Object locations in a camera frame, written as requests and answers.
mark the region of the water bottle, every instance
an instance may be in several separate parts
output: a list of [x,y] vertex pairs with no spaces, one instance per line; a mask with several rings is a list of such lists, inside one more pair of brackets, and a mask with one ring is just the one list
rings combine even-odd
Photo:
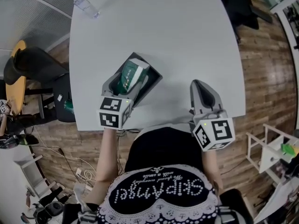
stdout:
[[74,0],[74,4],[91,18],[97,18],[100,14],[88,0]]

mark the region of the chair backrest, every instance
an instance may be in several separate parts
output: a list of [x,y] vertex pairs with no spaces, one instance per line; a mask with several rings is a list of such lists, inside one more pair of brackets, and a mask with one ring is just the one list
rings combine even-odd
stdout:
[[14,68],[20,75],[42,84],[69,73],[57,60],[38,47],[18,51],[14,58]]

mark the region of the wooden table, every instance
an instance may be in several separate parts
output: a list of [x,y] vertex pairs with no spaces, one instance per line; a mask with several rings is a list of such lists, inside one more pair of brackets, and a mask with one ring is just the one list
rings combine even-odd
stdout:
[[[18,49],[24,50],[26,43],[21,40],[19,41],[11,56],[14,56]],[[24,94],[26,88],[26,77],[20,77],[13,85],[6,84],[6,97],[12,104],[12,112],[14,115],[18,115],[22,111]]]
[[221,0],[89,0],[90,19],[74,7],[71,20],[71,95],[78,130],[97,122],[102,86],[139,53],[163,79],[133,110],[124,129],[191,120],[190,84],[215,89],[230,117],[245,114],[245,89],[235,34]]

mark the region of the wooden floor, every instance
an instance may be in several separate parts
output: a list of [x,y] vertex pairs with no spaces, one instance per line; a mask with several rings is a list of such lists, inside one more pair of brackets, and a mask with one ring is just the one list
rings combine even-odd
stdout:
[[[269,11],[263,0],[252,1],[260,9]],[[291,134],[295,127],[297,112],[296,80],[291,52],[279,21],[274,16],[273,19],[273,24],[259,19],[259,30],[247,27],[238,29],[242,39],[239,50],[246,90],[246,115],[234,119],[236,141],[218,152],[225,189],[238,188],[252,204],[259,202],[257,199],[259,194],[267,192],[271,180],[267,175],[259,175],[245,159],[247,152],[245,133],[261,136],[263,123],[267,123]],[[50,53],[61,62],[68,61],[68,46],[69,41],[66,41]],[[38,112],[34,98],[30,97],[27,102],[24,113]],[[47,146],[61,147],[65,155],[83,158],[96,167],[101,133],[78,132],[76,124],[59,121],[38,126],[37,130]],[[36,131],[33,131],[33,134],[38,137]],[[122,159],[127,159],[133,139],[133,134],[120,139],[119,155]],[[45,176],[50,181],[60,182],[72,190],[76,179],[66,160],[42,147],[35,147],[33,150],[36,154],[44,156],[39,164]],[[77,167],[90,169],[79,160],[69,160],[69,163],[74,172]]]

